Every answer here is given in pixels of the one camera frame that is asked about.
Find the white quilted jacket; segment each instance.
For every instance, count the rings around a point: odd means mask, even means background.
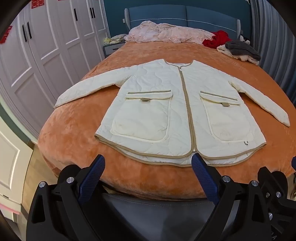
[[[246,160],[266,144],[238,92],[289,126],[287,113],[245,82],[208,65],[155,60],[77,83],[55,107],[117,85],[117,97],[95,136],[124,155],[150,164],[187,166],[198,152],[212,165]]]

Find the red cloth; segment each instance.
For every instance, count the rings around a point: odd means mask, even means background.
[[[223,30],[219,30],[218,32],[213,32],[215,36],[212,37],[213,40],[205,39],[203,41],[203,45],[209,48],[216,49],[220,45],[225,44],[228,41],[231,41],[231,39],[228,37],[228,33],[224,32]]]

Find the blue headboard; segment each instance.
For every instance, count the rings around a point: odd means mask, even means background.
[[[154,23],[168,23],[177,26],[200,28],[209,32],[224,30],[233,40],[241,33],[240,20],[208,9],[184,5],[148,5],[124,10],[128,29],[150,20]]]

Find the black handle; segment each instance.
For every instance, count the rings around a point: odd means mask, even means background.
[[[94,14],[94,8],[92,8],[93,9],[93,14]],[[96,15],[94,14],[94,18],[96,18]]]
[[[27,23],[28,25],[28,31],[29,31],[29,36],[30,36],[30,39],[32,39],[32,35],[31,35],[31,30],[30,30],[30,25],[29,25],[29,22]]]
[[[92,15],[91,7],[89,8],[89,10],[91,12],[91,18],[94,18],[94,16]]]
[[[76,19],[76,21],[78,21],[77,13],[76,13],[76,8],[74,8],[74,14],[75,14],[75,19]]]
[[[22,25],[22,32],[24,33],[25,42],[27,42],[26,31],[25,31],[24,25]]]

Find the screw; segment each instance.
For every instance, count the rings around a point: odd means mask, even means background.
[[[230,177],[229,176],[224,176],[222,177],[222,180],[226,183],[230,182]]]
[[[39,183],[39,187],[41,187],[41,188],[44,187],[45,185],[46,185],[46,182],[40,182]]]
[[[74,178],[73,177],[67,178],[67,183],[72,183],[72,182],[74,182]]]
[[[253,185],[254,187],[257,187],[257,186],[258,186],[258,182],[255,181],[255,180],[253,180],[251,183],[252,183],[252,185]]]

